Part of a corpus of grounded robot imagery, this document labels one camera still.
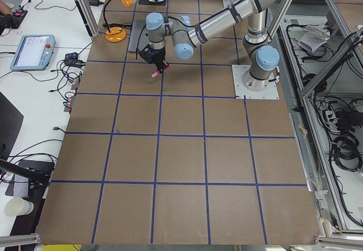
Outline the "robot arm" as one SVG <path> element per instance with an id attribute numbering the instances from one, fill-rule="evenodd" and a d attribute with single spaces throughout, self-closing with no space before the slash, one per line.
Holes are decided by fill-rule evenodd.
<path id="1" fill-rule="evenodd" d="M 146 17 L 148 44 L 137 50 L 137 56 L 157 69 L 154 77 L 163 74 L 170 65 L 166 61 L 166 41 L 170 36 L 177 58 L 189 60 L 194 50 L 224 30 L 248 20 L 248 30 L 243 44 L 250 57 L 251 66 L 243 75 L 244 86 L 251 91 L 262 91 L 269 82 L 269 77 L 280 60 L 278 51 L 267 44 L 266 21 L 267 9 L 276 0 L 232 0 L 225 8 L 191 25 L 188 16 L 163 16 L 158 12 Z"/>

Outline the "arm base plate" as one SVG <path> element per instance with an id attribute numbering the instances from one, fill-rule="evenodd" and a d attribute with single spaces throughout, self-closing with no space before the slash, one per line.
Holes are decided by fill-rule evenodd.
<path id="1" fill-rule="evenodd" d="M 257 80 L 250 75 L 250 65 L 232 65 L 236 99 L 279 100 L 278 78 L 273 73 L 267 80 Z"/>

